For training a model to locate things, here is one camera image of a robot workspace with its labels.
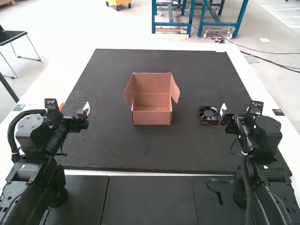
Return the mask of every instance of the white table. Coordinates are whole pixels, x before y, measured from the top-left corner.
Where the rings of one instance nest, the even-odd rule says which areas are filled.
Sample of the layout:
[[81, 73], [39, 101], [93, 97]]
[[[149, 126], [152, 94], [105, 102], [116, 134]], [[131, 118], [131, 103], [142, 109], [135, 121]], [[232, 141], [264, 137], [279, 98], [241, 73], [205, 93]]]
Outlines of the white table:
[[[157, 50], [194, 50], [194, 51], [217, 51], [227, 52], [232, 64], [239, 74], [244, 86], [253, 100], [263, 101], [263, 115], [270, 116], [278, 120], [281, 125], [283, 138], [279, 144], [279, 149], [289, 165], [293, 176], [292, 186], [295, 195], [300, 202], [300, 163], [299, 146], [300, 136], [294, 129], [290, 121], [285, 116], [275, 116], [272, 109], [278, 109], [269, 92], [265, 89], [262, 82], [256, 76], [254, 69], [247, 63], [238, 48], [232, 44], [206, 44], [192, 42], [172, 42], [166, 40], [149, 40], [127, 43], [114, 43], [113, 45], [91, 44], [89, 47], [76, 49], [76, 54], [64, 57], [63, 60], [57, 60], [50, 63], [42, 75], [31, 85], [27, 92], [20, 99], [18, 104], [26, 105], [24, 110], [44, 108], [45, 98], [56, 98], [58, 103], [64, 103], [70, 92], [75, 86], [86, 64], [92, 56], [95, 48], [111, 49], [157, 49]], [[5, 185], [5, 178], [8, 175], [13, 163], [11, 162], [11, 151], [7, 140], [7, 129], [11, 120], [19, 112], [11, 112], [0, 124], [0, 188]], [[103, 172], [103, 171], [79, 171], [66, 170], [69, 175], [168, 175], [168, 176], [187, 176], [199, 174], [166, 174], [166, 173], [137, 173], [137, 172]]]

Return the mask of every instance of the black chair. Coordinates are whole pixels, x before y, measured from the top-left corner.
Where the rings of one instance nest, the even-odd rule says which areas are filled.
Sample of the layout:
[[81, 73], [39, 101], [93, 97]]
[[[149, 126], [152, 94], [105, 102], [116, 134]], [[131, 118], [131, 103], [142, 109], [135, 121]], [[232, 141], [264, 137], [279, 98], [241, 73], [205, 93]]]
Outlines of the black chair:
[[[34, 51], [36, 52], [37, 56], [38, 56], [38, 59], [32, 59], [32, 58], [27, 58], [27, 57], [23, 57], [23, 56], [17, 56], [17, 54], [15, 53], [15, 49], [13, 47], [13, 44], [12, 44], [12, 41], [14, 40], [17, 40], [23, 36], [27, 36], [30, 44], [32, 45]], [[4, 30], [2, 28], [2, 26], [0, 25], [0, 46], [4, 46], [6, 44], [10, 43], [11, 44], [11, 47], [13, 48], [14, 50], [14, 53], [15, 53], [15, 56], [20, 58], [20, 59], [26, 59], [26, 60], [34, 60], [34, 61], [39, 61], [41, 62], [41, 58], [40, 56], [38, 55], [36, 49], [34, 48], [32, 42], [30, 41], [28, 35], [27, 35], [27, 32], [26, 31], [12, 31], [12, 30]], [[14, 72], [15, 76], [9, 76], [10, 78], [12, 79], [15, 79], [15, 78], [18, 78], [17, 74], [15, 73], [15, 71], [12, 69], [12, 67], [10, 66], [10, 64], [7, 62], [7, 60], [4, 58], [5, 62], [8, 64], [8, 66], [11, 68], [11, 70]]]

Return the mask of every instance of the box flap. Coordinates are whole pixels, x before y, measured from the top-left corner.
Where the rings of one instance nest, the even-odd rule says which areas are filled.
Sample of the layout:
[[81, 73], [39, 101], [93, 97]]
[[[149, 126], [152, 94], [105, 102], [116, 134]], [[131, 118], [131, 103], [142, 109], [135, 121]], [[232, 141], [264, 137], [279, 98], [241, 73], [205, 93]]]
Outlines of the box flap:
[[127, 87], [124, 90], [124, 98], [126, 104], [128, 104], [128, 102], [131, 102], [134, 96], [135, 96], [135, 82], [134, 82], [134, 75], [132, 74], [127, 84]]
[[169, 92], [170, 92], [170, 96], [173, 98], [174, 102], [178, 103], [180, 90], [177, 87], [177, 84], [175, 83], [172, 74], [171, 74], [171, 78], [170, 78], [170, 90], [169, 90]]
[[180, 95], [172, 73], [133, 73], [124, 90], [126, 103], [135, 93], [169, 93], [176, 103]]
[[136, 93], [169, 93], [171, 73], [133, 73]]

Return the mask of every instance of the orange cart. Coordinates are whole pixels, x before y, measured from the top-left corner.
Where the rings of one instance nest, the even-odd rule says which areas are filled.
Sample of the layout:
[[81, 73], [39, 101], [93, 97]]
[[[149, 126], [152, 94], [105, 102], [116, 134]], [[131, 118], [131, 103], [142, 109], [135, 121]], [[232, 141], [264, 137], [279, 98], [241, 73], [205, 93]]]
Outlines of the orange cart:
[[131, 8], [131, 0], [106, 0], [106, 6], [109, 7], [109, 3], [116, 6], [116, 10], [119, 11], [119, 5], [128, 4], [128, 8]]

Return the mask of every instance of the red wire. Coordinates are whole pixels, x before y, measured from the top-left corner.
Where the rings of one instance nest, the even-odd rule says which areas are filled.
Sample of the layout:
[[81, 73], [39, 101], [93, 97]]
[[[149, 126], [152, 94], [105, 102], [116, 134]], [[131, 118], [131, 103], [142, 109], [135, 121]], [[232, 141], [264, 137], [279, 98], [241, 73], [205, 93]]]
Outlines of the red wire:
[[210, 124], [210, 123], [204, 123], [205, 125], [211, 125], [212, 127], [214, 127], [214, 128], [218, 128], [218, 127], [221, 127], [222, 125], [218, 125], [218, 126], [214, 126], [214, 125], [212, 125], [212, 124]]

